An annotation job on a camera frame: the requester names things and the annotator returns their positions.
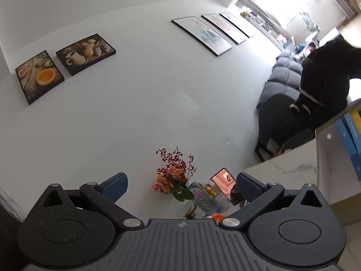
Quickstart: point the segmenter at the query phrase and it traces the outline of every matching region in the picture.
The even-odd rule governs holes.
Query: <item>food painting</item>
[[[216,56],[232,48],[232,45],[216,31],[194,16],[173,19],[172,23],[187,32]]]
[[[59,50],[56,56],[73,76],[115,53],[114,48],[96,33]]]
[[[46,51],[17,67],[15,72],[29,104],[64,81]]]
[[[224,20],[222,17],[213,14],[204,14],[202,17],[212,23],[215,27],[219,28],[222,32],[224,32],[230,39],[232,39],[236,44],[240,44],[246,41],[247,36],[236,29],[231,23]]]

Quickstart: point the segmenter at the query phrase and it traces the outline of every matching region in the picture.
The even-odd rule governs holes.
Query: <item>flower bouquet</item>
[[[189,162],[186,163],[181,159],[183,154],[178,150],[178,147],[172,153],[167,153],[165,148],[158,150],[156,154],[158,153],[160,153],[162,161],[168,164],[163,168],[158,168],[157,183],[153,184],[154,191],[172,194],[181,202],[193,200],[194,196],[185,184],[197,169],[192,165],[194,156],[189,155]]]

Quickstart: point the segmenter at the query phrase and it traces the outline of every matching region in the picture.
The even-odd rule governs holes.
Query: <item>blue box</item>
[[[356,147],[341,119],[336,120],[336,127],[341,133],[346,150],[355,169],[357,179],[361,180],[361,158],[356,150]]]
[[[345,120],[346,120],[348,128],[351,132],[351,137],[355,144],[356,150],[357,150],[359,156],[361,157],[361,136],[360,136],[359,130],[357,129],[356,123],[353,120],[353,117],[351,116],[350,112],[347,112],[345,114]]]

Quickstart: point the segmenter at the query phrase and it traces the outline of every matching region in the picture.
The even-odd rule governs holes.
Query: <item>gray sofa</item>
[[[265,83],[257,108],[276,94],[296,100],[300,94],[302,66],[293,59],[294,53],[283,50],[277,57],[270,78]]]

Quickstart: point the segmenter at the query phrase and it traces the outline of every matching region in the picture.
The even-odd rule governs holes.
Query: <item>orange tart picture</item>
[[[55,78],[55,70],[53,68],[44,69],[37,76],[37,83],[40,86],[47,86],[52,83]]]
[[[27,72],[28,72],[28,69],[23,68],[22,70],[19,71],[19,77],[23,78],[26,75]]]

